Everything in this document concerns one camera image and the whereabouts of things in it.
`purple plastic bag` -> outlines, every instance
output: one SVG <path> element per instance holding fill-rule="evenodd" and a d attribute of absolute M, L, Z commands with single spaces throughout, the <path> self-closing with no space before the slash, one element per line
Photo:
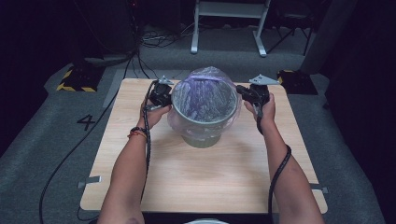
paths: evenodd
<path fill-rule="evenodd" d="M 190 139 L 220 136 L 239 116 L 241 102 L 225 73 L 216 67 L 197 69 L 173 88 L 168 123 Z"/>

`wooden table top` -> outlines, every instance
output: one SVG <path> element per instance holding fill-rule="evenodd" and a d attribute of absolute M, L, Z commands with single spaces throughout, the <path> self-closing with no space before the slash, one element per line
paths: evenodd
<path fill-rule="evenodd" d="M 126 78 L 113 106 L 90 176 L 102 181 L 86 186 L 80 202 L 85 210 L 100 210 L 111 171 L 152 80 Z M 276 99 L 276 124 L 308 181 L 318 183 L 297 122 L 282 86 L 268 86 Z M 151 161 L 142 211 L 193 213 L 267 213 L 270 177 L 266 147 L 252 114 L 242 105 L 238 119 L 207 148 L 191 147 L 172 130 L 166 115 L 151 132 Z M 313 190 L 321 213 L 327 204 Z M 277 211 L 274 200 L 274 212 Z"/>

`skin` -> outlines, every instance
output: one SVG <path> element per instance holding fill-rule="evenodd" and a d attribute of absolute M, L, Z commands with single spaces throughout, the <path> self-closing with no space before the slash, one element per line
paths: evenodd
<path fill-rule="evenodd" d="M 256 119 L 252 105 L 245 102 L 245 107 Z M 162 115 L 170 109 L 171 106 L 167 106 L 148 112 L 149 128 L 157 124 Z M 287 153 L 285 142 L 275 124 L 276 104 L 272 93 L 270 93 L 270 101 L 262 108 L 262 112 L 262 133 L 267 146 L 269 172 L 272 179 Z M 140 112 L 140 119 L 136 126 L 145 127 L 142 112 Z M 146 138 L 140 134 L 132 135 L 114 165 L 110 188 L 102 205 L 98 223 L 145 223 L 140 209 L 145 181 Z M 279 208 L 280 223 L 324 223 L 308 180 L 292 156 L 276 182 L 274 194 Z"/>

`wire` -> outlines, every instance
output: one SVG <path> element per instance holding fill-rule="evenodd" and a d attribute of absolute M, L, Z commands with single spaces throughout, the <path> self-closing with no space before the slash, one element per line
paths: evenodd
<path fill-rule="evenodd" d="M 99 218 L 99 215 L 97 215 L 96 217 L 89 217 L 89 218 L 80 217 L 79 216 L 79 211 L 81 211 L 81 206 L 79 206 L 78 210 L 77 210 L 77 218 L 80 221 L 92 221 L 92 220 L 95 220 L 95 219 Z"/>
<path fill-rule="evenodd" d="M 149 175 L 149 161 L 150 161 L 150 157 L 151 157 L 151 137 L 150 137 L 150 132 L 149 132 L 149 119 L 148 119 L 149 93 L 151 91 L 152 85 L 154 85 L 157 82 L 158 82 L 158 80 L 154 80 L 149 85 L 148 92 L 146 93 L 146 97 L 145 97 L 145 103 L 142 108 L 143 109 L 143 120 L 145 121 L 146 136 L 147 136 L 147 140 L 146 140 L 147 152 L 146 152 L 146 179 L 145 179 L 145 185 L 142 190 L 142 197 L 141 197 L 140 201 L 143 199 L 143 194 L 146 189 L 146 183 L 147 183 L 148 175 Z"/>
<path fill-rule="evenodd" d="M 291 156 L 291 148 L 288 145 L 286 145 L 286 147 L 288 148 L 288 152 L 286 153 L 285 159 L 283 159 L 282 163 L 280 163 L 279 167 L 277 168 L 277 170 L 274 174 L 273 180 L 271 181 L 270 190 L 268 193 L 268 215 L 269 215 L 269 218 L 271 219 L 271 223 L 274 223 L 273 211 L 272 211 L 272 200 L 273 200 L 273 194 L 274 194 L 276 181 L 279 178 L 280 173 L 282 173 L 283 168 L 285 168 L 285 166 L 288 163 L 290 156 Z"/>
<path fill-rule="evenodd" d="M 112 52 L 112 53 L 116 53 L 116 54 L 124 54 L 125 56 L 121 59 L 115 59 L 115 60 L 109 60 L 109 61 L 101 61 L 101 62 L 95 62 L 95 61 L 90 61 L 87 60 L 88 63 L 90 63 L 92 66 L 94 67 L 109 67 L 109 66 L 114 66 L 120 63 L 125 63 L 128 60 L 130 60 L 131 58 L 134 57 L 134 55 L 137 52 L 137 48 L 139 46 L 139 41 L 137 41 L 137 36 L 138 36 L 138 28 L 136 26 L 135 23 L 135 19 L 134 19 L 134 15 L 132 15 L 132 13 L 130 12 L 130 10 L 127 10 L 128 13 L 130 14 L 131 18 L 132 18 L 132 33 L 133 33 L 133 38 L 134 38 L 134 46 L 131 50 L 128 50 L 126 52 L 121 52 L 121 51 L 117 51 L 114 49 L 109 48 L 108 46 L 106 46 L 98 37 L 98 35 L 95 33 L 95 31 L 92 29 L 92 26 L 90 25 L 90 23 L 88 22 L 87 18 L 84 16 L 84 13 L 81 10 L 81 7 L 78 5 L 77 1 L 74 0 L 73 1 L 76 8 L 78 9 L 78 12 L 80 14 L 80 16 L 82 17 L 82 19 L 84 20 L 84 22 L 86 23 L 88 29 L 91 31 L 93 37 L 96 39 L 96 41 L 99 43 L 100 46 L 102 46 L 104 49 Z"/>
<path fill-rule="evenodd" d="M 128 70 L 128 66 L 129 63 L 131 62 L 132 58 L 128 61 L 128 63 L 125 66 L 125 71 L 124 71 L 124 76 L 123 78 L 126 77 L 126 72 Z M 55 175 L 58 173 L 59 169 L 61 168 L 61 166 L 64 164 L 64 162 L 69 158 L 69 156 L 76 151 L 76 149 L 81 145 L 81 143 L 90 135 L 90 133 L 94 130 L 94 128 L 98 125 L 99 121 L 103 118 L 103 116 L 105 115 L 105 113 L 107 112 L 107 110 L 110 108 L 111 104 L 113 103 L 113 101 L 116 99 L 116 96 L 119 93 L 119 90 L 117 90 L 117 92 L 114 94 L 113 98 L 110 100 L 110 102 L 108 103 L 107 107 L 105 108 L 105 110 L 102 112 L 102 114 L 99 116 L 99 119 L 93 124 L 92 128 L 90 128 L 90 130 L 81 138 L 81 140 L 78 141 L 78 143 L 66 154 L 66 156 L 62 159 L 62 161 L 58 164 L 58 166 L 55 168 L 55 170 L 52 172 L 52 174 L 49 177 L 49 180 L 47 181 L 45 187 L 43 188 L 43 190 L 41 191 L 41 196 L 40 196 L 40 201 L 39 201 L 39 206 L 38 206 L 38 214 L 39 214 L 39 219 L 40 219 L 40 223 L 44 224 L 44 217 L 43 217 L 43 202 L 44 202 L 44 197 L 47 191 L 48 186 L 50 185 L 50 181 L 52 180 L 53 177 L 55 177 Z"/>
<path fill-rule="evenodd" d="M 134 75 L 136 76 L 136 78 L 139 78 L 139 77 L 137 76 L 137 73 L 136 73 L 135 70 L 134 70 Z"/>
<path fill-rule="evenodd" d="M 191 23 L 190 25 L 188 25 L 187 27 L 185 27 L 180 32 L 180 36 L 176 36 L 176 35 L 172 35 L 172 34 L 159 35 L 159 33 L 157 31 L 147 31 L 142 35 L 142 45 L 147 48 L 165 48 L 165 47 L 175 43 L 176 41 L 183 39 L 184 37 L 186 37 L 188 35 L 192 35 L 193 32 L 190 32 L 189 34 L 186 34 L 186 35 L 184 35 L 184 33 L 186 31 L 188 31 L 193 25 L 194 25 L 194 22 Z"/>
<path fill-rule="evenodd" d="M 151 68 L 149 68 L 149 67 L 147 66 L 147 64 L 146 64 L 145 62 L 143 62 L 143 60 L 140 58 L 140 51 L 137 52 L 137 59 L 138 59 L 138 61 L 139 61 L 140 69 L 142 70 L 143 74 L 145 74 L 145 76 L 146 76 L 148 79 L 149 79 L 149 75 L 146 73 L 145 69 L 143 68 L 142 63 L 154 74 L 154 76 L 155 76 L 157 79 L 159 79 L 158 76 L 157 76 L 157 74 L 154 72 L 154 70 L 152 70 Z"/>

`wristband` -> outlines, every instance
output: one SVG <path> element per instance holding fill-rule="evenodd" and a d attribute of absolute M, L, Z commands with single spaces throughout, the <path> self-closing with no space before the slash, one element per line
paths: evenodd
<path fill-rule="evenodd" d="M 143 133 L 145 133 L 145 134 L 148 133 L 148 130 L 147 130 L 147 129 L 140 128 L 140 127 L 134 127 L 134 128 L 131 129 L 131 133 L 132 133 L 132 132 L 135 132 L 135 131 L 141 131 L 141 132 L 143 132 Z"/>
<path fill-rule="evenodd" d="M 134 132 L 130 132 L 130 134 L 128 134 L 128 138 L 131 138 L 132 135 L 142 135 L 143 137 L 145 137 L 146 139 L 148 139 L 148 137 L 146 136 L 145 133 L 141 133 L 139 131 L 134 131 Z"/>

